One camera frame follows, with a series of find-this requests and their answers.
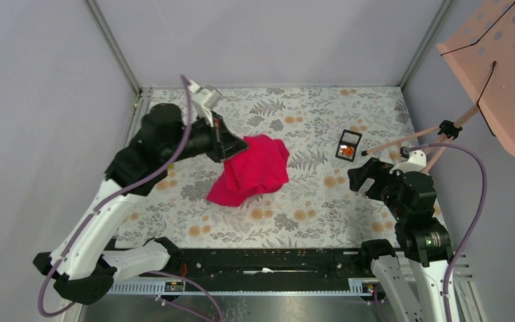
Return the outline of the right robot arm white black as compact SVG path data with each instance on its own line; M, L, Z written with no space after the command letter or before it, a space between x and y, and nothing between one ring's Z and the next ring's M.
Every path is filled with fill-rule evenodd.
M394 217L396 240L418 292L412 291L386 239L361 244L360 272L377 278L399 321L459 321L452 297L454 251L447 229L434 216L437 192L432 178L419 171L399 170L377 158L348 170L347 175L351 191L373 180L365 195L383 202Z

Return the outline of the orange glitter brooch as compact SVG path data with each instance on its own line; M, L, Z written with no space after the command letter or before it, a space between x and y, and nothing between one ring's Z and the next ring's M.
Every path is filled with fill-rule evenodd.
M348 157L352 157L352 155L353 155L353 154L354 154L354 152L355 152L355 149L354 149L353 147L350 147L350 146L349 146L349 147L343 148L343 149L341 150L341 152L342 152L342 154L343 154L343 155L346 155L346 156L348 156Z

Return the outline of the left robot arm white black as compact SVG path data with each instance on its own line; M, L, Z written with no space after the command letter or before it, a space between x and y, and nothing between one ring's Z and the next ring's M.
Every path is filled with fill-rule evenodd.
M107 252L105 248L127 212L166 178L169 165L201 154L222 163L247 148L218 113L184 123L177 105L153 106L129 145L116 153L106 169L87 213L54 251L37 254L34 266L63 299L82 305L97 302L115 283L140 274L174 275L181 258L165 237L130 250Z

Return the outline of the red t-shirt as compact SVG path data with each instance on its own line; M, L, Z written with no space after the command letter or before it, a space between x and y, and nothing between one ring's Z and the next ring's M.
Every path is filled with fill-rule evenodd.
M289 182L290 153L280 139L267 135L245 136L244 152L223 163L223 173L206 200L225 207L238 207L248 198L279 191Z

